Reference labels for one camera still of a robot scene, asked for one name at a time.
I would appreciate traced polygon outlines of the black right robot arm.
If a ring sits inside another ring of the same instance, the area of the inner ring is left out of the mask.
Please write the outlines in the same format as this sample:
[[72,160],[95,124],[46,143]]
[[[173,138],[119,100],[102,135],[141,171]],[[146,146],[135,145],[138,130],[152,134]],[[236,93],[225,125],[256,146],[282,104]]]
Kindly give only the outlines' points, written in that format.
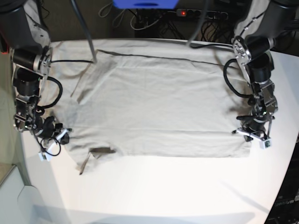
[[[0,2],[0,49],[10,54],[13,66],[12,86],[16,93],[14,128],[33,135],[42,161],[50,161],[60,154],[52,149],[55,145],[67,144],[71,131],[57,123],[53,116],[43,118],[45,110],[55,106],[63,93],[61,83],[49,76],[50,43],[39,0]],[[38,103],[47,81],[58,85],[58,96],[49,105],[40,106]]]

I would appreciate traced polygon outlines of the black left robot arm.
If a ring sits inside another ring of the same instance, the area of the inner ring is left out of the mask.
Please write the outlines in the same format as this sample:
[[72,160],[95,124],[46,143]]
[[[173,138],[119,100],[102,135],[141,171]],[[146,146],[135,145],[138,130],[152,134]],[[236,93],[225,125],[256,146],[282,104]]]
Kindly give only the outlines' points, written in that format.
[[[249,115],[237,117],[241,127],[233,133],[243,135],[247,142],[258,141],[262,149],[272,145],[271,129],[264,125],[272,124],[278,110],[275,85],[271,81],[274,62],[270,50],[298,7],[297,0],[251,0],[234,28],[231,42],[235,58],[227,61],[223,69],[230,90],[248,99],[251,106]],[[228,81],[227,69],[231,63],[238,63],[251,94],[239,93]]]

